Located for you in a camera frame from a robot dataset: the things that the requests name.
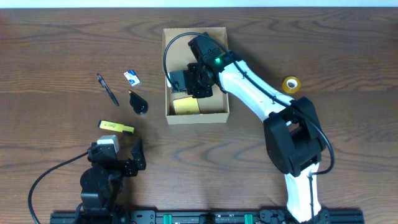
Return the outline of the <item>white blue eraser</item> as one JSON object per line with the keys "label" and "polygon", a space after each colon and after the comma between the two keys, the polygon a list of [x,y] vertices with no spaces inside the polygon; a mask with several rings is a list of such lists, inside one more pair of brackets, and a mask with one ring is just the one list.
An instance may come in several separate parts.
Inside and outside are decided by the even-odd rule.
{"label": "white blue eraser", "polygon": [[124,72],[124,76],[126,77],[131,86],[136,86],[141,82],[134,70],[128,70]]}

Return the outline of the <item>yellow adhesive tape roll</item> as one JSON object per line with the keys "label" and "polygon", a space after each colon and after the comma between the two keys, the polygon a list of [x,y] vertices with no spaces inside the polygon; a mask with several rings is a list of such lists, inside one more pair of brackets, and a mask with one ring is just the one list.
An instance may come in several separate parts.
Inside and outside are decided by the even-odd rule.
{"label": "yellow adhesive tape roll", "polygon": [[282,83],[282,89],[289,94],[294,94],[301,89],[301,82],[297,77],[286,77]]}

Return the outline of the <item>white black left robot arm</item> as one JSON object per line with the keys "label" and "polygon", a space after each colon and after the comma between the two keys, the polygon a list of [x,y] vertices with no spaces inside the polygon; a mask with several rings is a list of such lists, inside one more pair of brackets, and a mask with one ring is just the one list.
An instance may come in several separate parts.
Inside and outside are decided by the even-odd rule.
{"label": "white black left robot arm", "polygon": [[119,160],[118,139],[102,136],[88,148],[88,161],[92,168],[80,178],[80,208],[76,210],[77,223],[129,223],[129,212],[116,204],[118,194],[123,190],[123,178],[135,177],[146,169],[146,159],[142,139],[138,139],[131,149],[131,159]]}

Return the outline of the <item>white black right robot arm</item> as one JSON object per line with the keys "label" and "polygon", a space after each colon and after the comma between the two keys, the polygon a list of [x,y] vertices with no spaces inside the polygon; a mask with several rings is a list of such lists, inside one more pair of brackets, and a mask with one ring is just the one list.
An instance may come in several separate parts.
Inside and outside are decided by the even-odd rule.
{"label": "white black right robot arm", "polygon": [[322,151],[331,146],[313,103],[306,97],[295,100],[274,89],[206,32],[191,35],[188,46],[196,61],[184,73],[185,91],[195,98],[205,98],[216,85],[253,111],[263,123],[267,153],[284,175],[287,211],[292,221],[319,221],[317,177],[323,173],[319,170]]}

